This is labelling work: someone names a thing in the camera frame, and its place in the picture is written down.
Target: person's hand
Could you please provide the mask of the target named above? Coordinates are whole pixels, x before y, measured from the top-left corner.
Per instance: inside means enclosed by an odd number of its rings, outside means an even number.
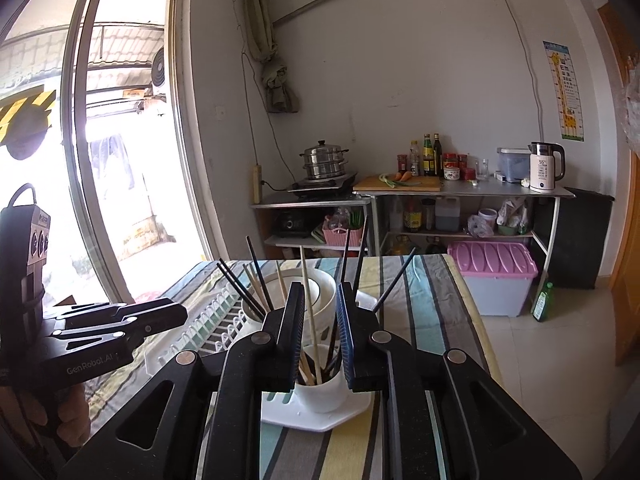
[[[0,388],[0,408],[15,431],[30,444],[33,439],[24,425],[15,394],[10,388]],[[27,418],[34,424],[47,425],[47,413],[44,407],[31,394],[21,392],[20,399]],[[58,436],[71,447],[80,447],[91,432],[89,403],[84,397],[84,384],[76,384],[69,389],[66,400],[58,407],[58,416],[62,422],[57,430]]]

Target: cutting board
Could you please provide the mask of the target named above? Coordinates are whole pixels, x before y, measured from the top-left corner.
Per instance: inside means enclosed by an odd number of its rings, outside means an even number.
[[[380,182],[379,175],[368,176],[364,180],[361,180],[355,186],[353,190],[355,192],[361,191],[389,191],[391,193],[403,192],[403,191],[423,191],[423,192],[440,192],[440,178],[437,176],[412,176],[409,182],[420,182],[418,186],[396,186],[389,187],[384,182]]]

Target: yellow and black striped sign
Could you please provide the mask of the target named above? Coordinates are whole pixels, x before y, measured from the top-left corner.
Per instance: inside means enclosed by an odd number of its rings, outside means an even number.
[[[45,90],[44,85],[23,90],[0,100],[0,145],[12,140],[7,138],[9,127],[20,120],[20,116],[29,110],[33,114],[41,114],[47,120],[47,128],[51,126],[50,113],[56,102],[56,91]]]

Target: sliding glass door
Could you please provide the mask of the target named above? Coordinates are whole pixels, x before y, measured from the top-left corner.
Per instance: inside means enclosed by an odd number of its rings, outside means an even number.
[[[174,6],[30,0],[0,46],[0,114],[50,123],[0,148],[0,200],[31,182],[52,215],[46,304],[150,300],[209,254],[181,163]]]

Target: screw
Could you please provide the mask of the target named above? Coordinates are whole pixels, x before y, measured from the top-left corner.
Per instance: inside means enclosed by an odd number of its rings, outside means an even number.
[[[190,350],[183,350],[175,357],[175,361],[182,366],[190,365],[195,360],[196,360],[196,354],[194,354]]]
[[[386,332],[385,330],[377,330],[373,334],[371,334],[371,339],[376,343],[380,343],[381,345],[388,343],[391,341],[391,334]]]
[[[447,353],[447,359],[454,364],[461,365],[466,361],[466,354],[462,350],[454,348]]]
[[[266,345],[271,341],[271,335],[268,332],[256,332],[251,336],[251,342],[257,345]]]

